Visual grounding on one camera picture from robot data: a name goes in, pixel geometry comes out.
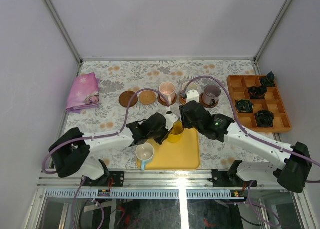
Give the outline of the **yellow glass cup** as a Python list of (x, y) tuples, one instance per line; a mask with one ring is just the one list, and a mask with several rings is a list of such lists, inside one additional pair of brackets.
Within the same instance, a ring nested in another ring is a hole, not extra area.
[(184, 127), (183, 127), (183, 123), (181, 121), (178, 121), (176, 122), (174, 125), (173, 125), (173, 128), (171, 130), (171, 132), (169, 133), (168, 137), (167, 137), (167, 140), (170, 142), (170, 143), (177, 143), (180, 141), (180, 139), (182, 138), (183, 136), (183, 133), (184, 133)]

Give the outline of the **purple glass cup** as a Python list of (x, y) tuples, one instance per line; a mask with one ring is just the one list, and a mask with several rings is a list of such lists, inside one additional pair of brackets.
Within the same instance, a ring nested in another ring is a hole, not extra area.
[(208, 84), (204, 87), (202, 93), (202, 101), (209, 107), (215, 107), (219, 102), (219, 97), (221, 95), (221, 88), (216, 84)]

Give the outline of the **pink ceramic mug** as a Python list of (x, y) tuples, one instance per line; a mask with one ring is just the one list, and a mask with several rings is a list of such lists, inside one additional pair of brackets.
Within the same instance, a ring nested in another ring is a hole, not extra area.
[(170, 105), (172, 105), (176, 98), (176, 86), (172, 82), (163, 82), (159, 86), (159, 92), (163, 95), (160, 96), (160, 99), (166, 103), (166, 101), (169, 102)]

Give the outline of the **white mug pink handle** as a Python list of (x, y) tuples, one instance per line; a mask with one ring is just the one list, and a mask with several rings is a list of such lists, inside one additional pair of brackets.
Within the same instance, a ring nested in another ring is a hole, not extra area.
[(181, 87), (181, 95), (186, 97), (189, 91), (197, 91), (198, 86), (194, 82), (189, 83), (189, 81), (185, 82)]

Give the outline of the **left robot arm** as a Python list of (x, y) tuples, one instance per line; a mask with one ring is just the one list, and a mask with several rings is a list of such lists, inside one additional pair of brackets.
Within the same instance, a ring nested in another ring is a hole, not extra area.
[(155, 113), (148, 119), (127, 124), (122, 132), (82, 133), (78, 127), (70, 129), (50, 148), (49, 155), (59, 178), (76, 173), (90, 178), (98, 186), (105, 186), (110, 179), (106, 164), (98, 154), (110, 149), (126, 149), (155, 140), (162, 144), (179, 117), (172, 112)]

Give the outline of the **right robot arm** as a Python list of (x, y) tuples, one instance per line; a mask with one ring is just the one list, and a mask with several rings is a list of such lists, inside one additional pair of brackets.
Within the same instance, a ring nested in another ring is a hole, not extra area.
[(236, 123), (223, 114), (210, 114), (194, 100), (179, 107), (185, 129), (196, 129), (206, 138), (230, 144), (263, 158), (264, 162), (235, 160), (228, 171), (228, 181), (233, 186), (244, 182), (277, 182), (294, 193), (301, 193), (312, 168), (308, 147), (264, 137)]

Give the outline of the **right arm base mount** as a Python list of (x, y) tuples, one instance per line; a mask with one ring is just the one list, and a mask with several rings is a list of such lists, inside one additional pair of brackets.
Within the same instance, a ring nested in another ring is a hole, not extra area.
[(249, 185), (251, 180), (243, 180), (237, 175), (240, 172), (240, 166), (251, 166), (242, 160), (235, 160), (229, 170), (211, 170), (211, 178), (208, 180), (213, 184), (214, 188), (243, 188)]

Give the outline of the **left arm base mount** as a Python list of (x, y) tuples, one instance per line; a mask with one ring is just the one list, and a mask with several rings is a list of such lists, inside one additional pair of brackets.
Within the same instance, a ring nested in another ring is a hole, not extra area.
[(101, 159), (86, 163), (84, 172), (94, 177), (94, 179), (91, 179), (87, 174), (82, 176), (81, 183), (85, 187), (119, 188), (124, 186), (125, 172), (109, 171), (105, 162)]

